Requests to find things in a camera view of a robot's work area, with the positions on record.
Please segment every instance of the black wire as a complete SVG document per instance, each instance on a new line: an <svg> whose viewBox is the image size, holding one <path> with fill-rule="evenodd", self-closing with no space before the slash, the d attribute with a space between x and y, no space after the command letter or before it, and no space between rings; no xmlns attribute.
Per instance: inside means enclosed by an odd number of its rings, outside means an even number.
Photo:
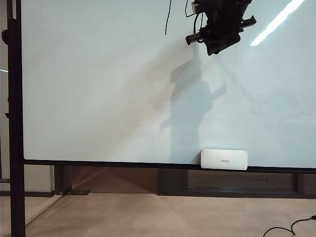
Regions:
<svg viewBox="0 0 316 237"><path fill-rule="evenodd" d="M197 20L198 20L198 16L199 15L200 15L200 13L198 13L196 18L194 19L194 25L193 25L193 32L194 32L194 34L197 33L196 27L197 27Z"/></svg>
<svg viewBox="0 0 316 237"><path fill-rule="evenodd" d="M290 230L287 229L287 228L283 228L283 227L272 227L272 228L268 229L268 230L263 234L262 237L265 237L266 234L267 234L269 231L274 230L274 229L286 230L286 231L289 231L289 232L291 232L292 234L296 235L295 232L293 231L293 226L294 226L296 223L301 222L301 221L314 220L314 219L316 219L316 216L312 216L312 217L307 218L307 219L297 220L297 221L293 222L293 224L291 225L291 229L290 229Z"/></svg>
<svg viewBox="0 0 316 237"><path fill-rule="evenodd" d="M200 13L197 14L196 18L194 19L194 26L193 26L193 32L194 34L197 33L197 20L198 20L198 16L200 15ZM200 39L198 40L199 43L204 43L204 40Z"/></svg>
<svg viewBox="0 0 316 237"><path fill-rule="evenodd" d="M203 24L203 16L204 16L204 12L202 13L202 19L201 19L201 26L200 26L200 30L201 30L201 28L202 28L202 24Z"/></svg>
<svg viewBox="0 0 316 237"><path fill-rule="evenodd" d="M274 229L286 230L286 231L289 231L289 232L291 232L292 234L295 235L295 233L294 233L293 231L291 231L291 230L289 230L289 229L287 229L287 228L283 228L283 227L272 227L272 228L268 229L268 230L263 234L262 237L265 237L266 234L267 234L269 231L274 230Z"/></svg>
<svg viewBox="0 0 316 237"><path fill-rule="evenodd" d="M187 14L188 1L189 1L189 0L187 0L186 9L185 9L186 17L190 17L190 16L193 16L193 15L194 15L194 14L191 14L191 15L188 16L188 14Z"/></svg>
<svg viewBox="0 0 316 237"><path fill-rule="evenodd" d="M311 220L311 219L312 219L312 217L311 217L311 218L307 218L307 219L301 219L301 220L295 221L295 222L291 225L291 230L292 230L292 232L294 233L294 231L293 231L293 226L294 226L296 223L301 222L301 221L309 221L309 220Z"/></svg>
<svg viewBox="0 0 316 237"><path fill-rule="evenodd" d="M170 11L171 11L171 2L172 0L170 0L170 4L169 4L169 11L168 11L168 17L167 17L167 21L166 21L166 28L164 30L164 34L167 35L167 26L168 26L168 20L169 20L169 16L170 16Z"/></svg>

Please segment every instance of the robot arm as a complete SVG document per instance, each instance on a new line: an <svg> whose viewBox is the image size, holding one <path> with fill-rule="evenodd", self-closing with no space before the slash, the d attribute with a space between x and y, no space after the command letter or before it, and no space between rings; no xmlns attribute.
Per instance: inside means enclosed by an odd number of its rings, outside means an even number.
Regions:
<svg viewBox="0 0 316 237"><path fill-rule="evenodd" d="M243 20L248 5L252 0L195 0L192 3L196 19L205 13L207 23L198 33L186 37L188 45L192 42L205 43L208 55L220 51L240 41L239 33L256 24L256 19Z"/></svg>

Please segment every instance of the beige carpet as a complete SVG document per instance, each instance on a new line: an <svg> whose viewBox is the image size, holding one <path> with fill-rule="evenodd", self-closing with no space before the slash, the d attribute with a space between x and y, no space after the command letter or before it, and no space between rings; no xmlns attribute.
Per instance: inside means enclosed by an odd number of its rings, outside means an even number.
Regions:
<svg viewBox="0 0 316 237"><path fill-rule="evenodd" d="M25 220L31 221L39 213L60 199L61 196L53 197L26 197L25 198ZM10 197L0 197L0 236L9 237L10 226Z"/></svg>
<svg viewBox="0 0 316 237"><path fill-rule="evenodd" d="M316 200L158 197L153 194L67 196L27 225L28 237L261 237L316 214ZM295 226L315 237L316 221ZM275 230L269 237L291 237Z"/></svg>

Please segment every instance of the whiteboard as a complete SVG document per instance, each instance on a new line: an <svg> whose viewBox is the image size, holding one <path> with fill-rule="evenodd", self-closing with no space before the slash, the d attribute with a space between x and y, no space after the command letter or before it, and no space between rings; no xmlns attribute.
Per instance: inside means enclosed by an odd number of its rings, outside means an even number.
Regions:
<svg viewBox="0 0 316 237"><path fill-rule="evenodd" d="M185 0L22 0L25 159L316 168L316 1L258 46L290 0L254 0L257 24L207 56L186 45Z"/></svg>

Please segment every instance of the white rectangular box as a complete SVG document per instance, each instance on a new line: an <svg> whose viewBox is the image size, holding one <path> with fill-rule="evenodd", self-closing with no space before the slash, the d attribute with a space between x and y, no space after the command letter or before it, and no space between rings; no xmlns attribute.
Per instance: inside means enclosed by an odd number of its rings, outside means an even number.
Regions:
<svg viewBox="0 0 316 237"><path fill-rule="evenodd" d="M204 169L246 170L248 153L241 150L205 149L201 152L201 167Z"/></svg>

